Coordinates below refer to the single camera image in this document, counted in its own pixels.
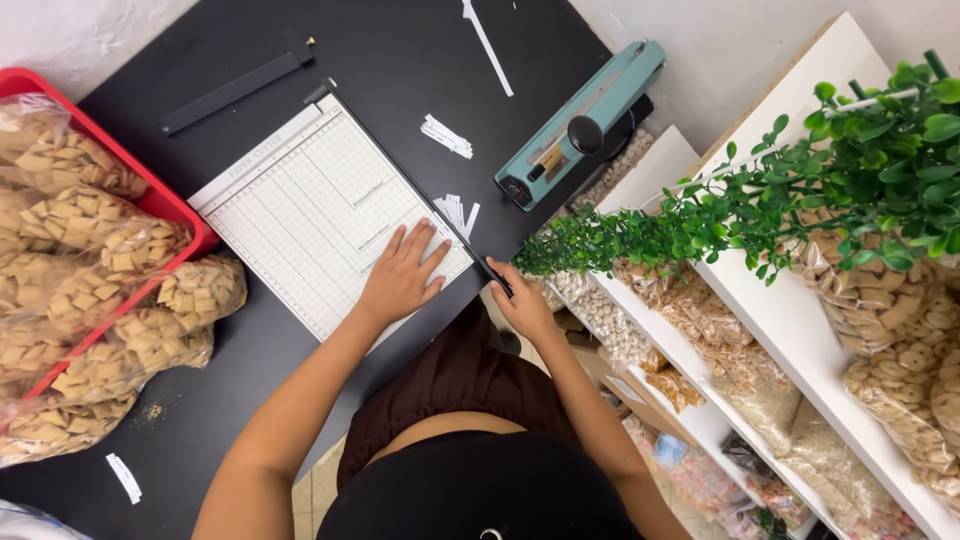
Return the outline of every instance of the impulse heat sealer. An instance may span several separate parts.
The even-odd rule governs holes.
[[[611,58],[496,173],[497,184],[530,211],[581,157],[600,151],[604,134],[657,79],[665,59],[652,40]]]

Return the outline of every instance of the black shirt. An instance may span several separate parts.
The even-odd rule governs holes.
[[[318,540],[641,539],[583,451],[532,431],[456,431],[388,454],[356,475]],[[493,540],[487,533],[484,540]]]

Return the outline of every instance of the heat sealer handle knob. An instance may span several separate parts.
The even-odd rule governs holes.
[[[592,156],[603,148],[603,130],[589,116],[581,114],[570,118],[570,123],[566,126],[566,136],[581,154]]]

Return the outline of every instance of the hand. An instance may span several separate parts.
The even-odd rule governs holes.
[[[437,277],[429,285],[424,284],[450,251],[451,241],[444,240],[420,264],[423,252],[436,231],[424,217],[404,240],[406,227],[401,225],[394,232],[383,255],[373,265],[354,309],[363,310],[375,323],[386,328],[437,296],[444,284],[444,276]]]
[[[490,282],[493,300],[516,331],[535,346],[560,332],[538,284],[524,279],[509,263],[487,257],[487,264],[514,290],[514,297],[510,298],[500,283]]]

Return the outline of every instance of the fingers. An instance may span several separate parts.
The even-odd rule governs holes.
[[[420,298],[420,307],[425,306],[427,302],[430,302],[430,300],[433,299],[433,297],[440,294],[440,289],[444,286],[445,281],[445,276],[437,276],[437,278],[435,278],[432,282],[430,282],[429,285],[426,286],[425,289],[423,289],[423,296]]]
[[[507,291],[503,290],[500,283],[490,282],[490,294],[493,296],[493,301],[500,307],[500,311],[507,313],[514,308],[513,303],[510,302],[510,297],[507,296]]]
[[[421,218],[417,225],[414,226],[414,229],[410,231],[410,234],[407,235],[407,239],[403,240],[403,243],[400,244],[400,247],[396,249],[396,257],[399,257],[400,259],[407,258],[407,254],[409,254],[410,250],[413,248],[414,242],[417,241],[417,237],[420,236],[420,233],[422,233],[429,224],[430,220],[425,217]]]
[[[490,268],[497,274],[503,276],[504,280],[507,280],[507,284],[510,285],[510,288],[512,288],[515,293],[526,284],[523,276],[520,276],[520,273],[509,263],[500,262],[493,257],[487,257],[487,264],[489,264]]]
[[[383,255],[380,258],[391,258],[396,255],[396,250],[400,247],[400,241],[403,240],[403,234],[406,232],[407,227],[405,225],[397,227],[394,235],[387,242],[387,249],[383,250]]]
[[[427,258],[420,266],[420,272],[424,276],[429,276],[433,274],[433,271],[440,266],[440,262],[444,260],[446,254],[450,253],[450,246],[453,245],[453,240],[449,238],[441,242],[437,249],[433,250],[433,253],[430,254],[430,257]]]
[[[426,251],[427,244],[430,243],[430,238],[433,238],[433,235],[437,232],[437,228],[432,225],[424,227],[420,233],[417,234],[417,237],[414,238],[414,243],[410,247],[410,251],[403,256],[404,260],[412,260],[416,264],[420,264],[420,259],[423,258],[423,252]]]

